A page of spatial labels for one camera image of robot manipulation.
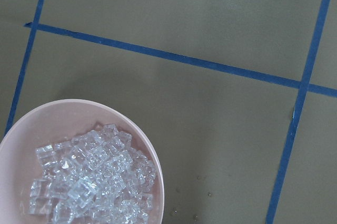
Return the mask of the pink bowl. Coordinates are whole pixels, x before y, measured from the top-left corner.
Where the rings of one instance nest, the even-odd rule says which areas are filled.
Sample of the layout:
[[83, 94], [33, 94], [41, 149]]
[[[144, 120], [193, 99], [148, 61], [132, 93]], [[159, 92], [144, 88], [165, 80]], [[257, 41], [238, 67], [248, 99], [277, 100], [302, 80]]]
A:
[[157, 168], [154, 207], [149, 223], [161, 223], [164, 181], [158, 156], [145, 133], [129, 118], [108, 106], [79, 99], [43, 104], [21, 117], [1, 142], [1, 223], [45, 223], [43, 216], [28, 214], [33, 179], [42, 174], [35, 149], [115, 123], [133, 136], [132, 146], [152, 159]]

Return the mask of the clear ice cubes pile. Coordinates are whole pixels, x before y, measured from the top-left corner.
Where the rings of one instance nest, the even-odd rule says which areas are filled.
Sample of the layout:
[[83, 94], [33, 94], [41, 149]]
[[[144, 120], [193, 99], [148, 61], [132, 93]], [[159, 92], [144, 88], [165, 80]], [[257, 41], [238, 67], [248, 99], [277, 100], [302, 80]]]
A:
[[148, 223], [155, 164], [115, 124], [35, 150], [28, 212], [48, 223]]

